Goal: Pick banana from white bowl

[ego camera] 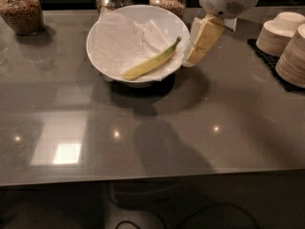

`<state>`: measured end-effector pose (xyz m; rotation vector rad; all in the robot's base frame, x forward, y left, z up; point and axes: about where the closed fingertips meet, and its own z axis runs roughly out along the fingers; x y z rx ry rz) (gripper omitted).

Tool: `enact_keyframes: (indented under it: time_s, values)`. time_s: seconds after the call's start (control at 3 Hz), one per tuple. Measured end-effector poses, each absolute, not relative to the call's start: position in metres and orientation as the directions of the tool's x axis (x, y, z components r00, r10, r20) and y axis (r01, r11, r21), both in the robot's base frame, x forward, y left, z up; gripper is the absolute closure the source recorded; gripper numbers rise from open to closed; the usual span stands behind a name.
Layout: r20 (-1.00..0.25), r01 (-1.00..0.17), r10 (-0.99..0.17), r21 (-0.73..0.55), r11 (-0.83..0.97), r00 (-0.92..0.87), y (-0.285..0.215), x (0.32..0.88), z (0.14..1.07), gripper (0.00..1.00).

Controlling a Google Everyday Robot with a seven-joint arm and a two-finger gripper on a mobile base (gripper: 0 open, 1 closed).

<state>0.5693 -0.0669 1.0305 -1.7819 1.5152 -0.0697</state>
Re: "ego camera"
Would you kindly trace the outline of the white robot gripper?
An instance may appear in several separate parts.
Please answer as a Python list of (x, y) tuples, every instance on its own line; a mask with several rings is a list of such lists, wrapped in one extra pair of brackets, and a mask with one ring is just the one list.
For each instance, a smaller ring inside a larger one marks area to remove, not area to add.
[(234, 19), (254, 7), (257, 2), (258, 0), (199, 0), (200, 6), (208, 14), (193, 20), (183, 66), (190, 68), (203, 59), (224, 31), (223, 19)]

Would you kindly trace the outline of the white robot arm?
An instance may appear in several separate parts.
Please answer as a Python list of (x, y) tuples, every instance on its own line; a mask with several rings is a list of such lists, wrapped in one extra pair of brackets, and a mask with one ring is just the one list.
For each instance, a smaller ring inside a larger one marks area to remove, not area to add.
[(206, 16), (203, 19), (195, 18), (192, 23), (190, 44), (183, 65), (192, 67), (197, 64), (220, 38), (225, 22), (235, 20), (257, 2), (258, 0), (199, 0)]

